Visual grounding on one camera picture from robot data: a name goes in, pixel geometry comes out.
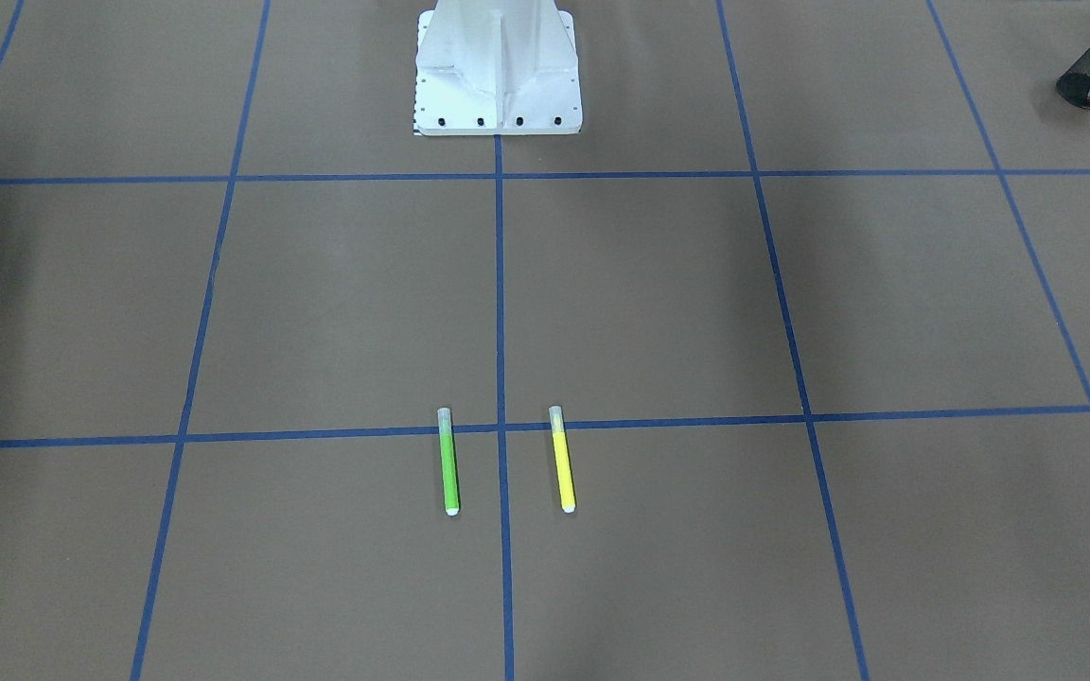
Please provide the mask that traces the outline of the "yellow marker pen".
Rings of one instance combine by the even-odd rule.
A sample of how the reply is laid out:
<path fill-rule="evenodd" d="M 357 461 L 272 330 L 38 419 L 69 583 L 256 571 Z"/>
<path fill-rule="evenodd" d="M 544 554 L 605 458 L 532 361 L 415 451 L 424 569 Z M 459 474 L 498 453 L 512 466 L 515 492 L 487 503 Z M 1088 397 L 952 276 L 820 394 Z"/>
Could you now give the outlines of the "yellow marker pen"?
<path fill-rule="evenodd" d="M 568 443 L 564 410 L 561 405 L 552 405 L 548 410 L 552 443 L 554 450 L 554 469 L 559 495 L 559 507 L 564 514 L 576 512 L 576 488 L 572 482 L 570 443 Z"/>

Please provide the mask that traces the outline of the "green marker pen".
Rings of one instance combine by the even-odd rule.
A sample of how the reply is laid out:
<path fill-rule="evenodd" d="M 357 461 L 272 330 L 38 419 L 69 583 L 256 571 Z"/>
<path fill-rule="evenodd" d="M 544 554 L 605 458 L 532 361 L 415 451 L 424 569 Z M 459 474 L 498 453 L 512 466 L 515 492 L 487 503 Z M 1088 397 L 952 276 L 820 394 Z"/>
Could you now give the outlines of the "green marker pen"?
<path fill-rule="evenodd" d="M 437 429 L 443 479 L 443 509 L 445 509 L 447 516 L 457 516 L 460 513 L 460 486 L 450 408 L 437 410 Z"/>

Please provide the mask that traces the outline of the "white metal mount base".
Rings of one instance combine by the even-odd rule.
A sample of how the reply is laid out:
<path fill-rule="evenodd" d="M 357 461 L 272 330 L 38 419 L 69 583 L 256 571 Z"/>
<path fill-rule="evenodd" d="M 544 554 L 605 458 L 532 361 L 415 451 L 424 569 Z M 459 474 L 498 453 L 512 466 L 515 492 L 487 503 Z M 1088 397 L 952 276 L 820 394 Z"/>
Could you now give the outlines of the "white metal mount base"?
<path fill-rule="evenodd" d="M 413 132 L 576 135 L 576 22 L 554 1 L 438 1 L 417 16 Z"/>

